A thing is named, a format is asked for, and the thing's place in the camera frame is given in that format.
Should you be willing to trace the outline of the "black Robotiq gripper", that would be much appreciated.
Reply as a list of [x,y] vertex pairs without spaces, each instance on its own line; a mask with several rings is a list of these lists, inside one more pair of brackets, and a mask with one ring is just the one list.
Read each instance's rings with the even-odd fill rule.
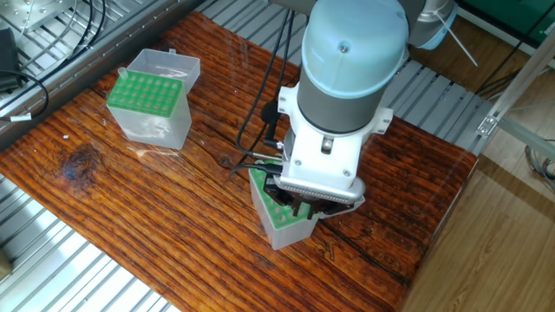
[[[264,178],[264,192],[278,205],[286,206],[292,204],[292,196],[287,191],[278,187],[274,176],[271,174],[267,174]],[[302,203],[302,201],[293,202],[294,218],[298,216]],[[314,211],[312,205],[304,203],[304,215],[307,219],[313,218]]]

